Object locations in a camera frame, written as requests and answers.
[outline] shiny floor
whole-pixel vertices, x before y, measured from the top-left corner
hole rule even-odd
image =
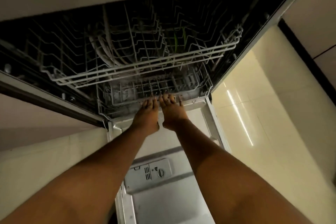
[[[278,27],[212,98],[232,154],[313,223],[336,223],[336,107]]]

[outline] person's left hand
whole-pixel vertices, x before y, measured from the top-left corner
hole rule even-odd
[[[140,129],[145,136],[149,136],[159,130],[159,105],[156,97],[150,97],[142,103],[140,110],[133,119],[131,128]]]

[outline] person's right arm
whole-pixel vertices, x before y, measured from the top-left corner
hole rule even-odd
[[[258,174],[204,135],[173,96],[160,97],[163,127],[176,132],[216,224],[311,223]]]

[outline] hand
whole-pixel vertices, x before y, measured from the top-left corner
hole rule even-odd
[[[156,97],[150,97],[142,103],[136,113],[130,128],[140,129],[145,136],[149,136],[159,130],[158,117],[159,105]]]
[[[164,128],[175,131],[181,121],[189,120],[182,101],[180,101],[180,105],[177,105],[173,95],[164,94],[159,97],[159,102],[165,118]]]

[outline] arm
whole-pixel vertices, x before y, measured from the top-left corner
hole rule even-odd
[[[146,100],[128,130],[52,180],[0,223],[102,223],[146,136],[158,125]]]
[[[215,223],[310,223],[259,175],[209,140],[172,96],[160,97],[163,126],[176,132]]]

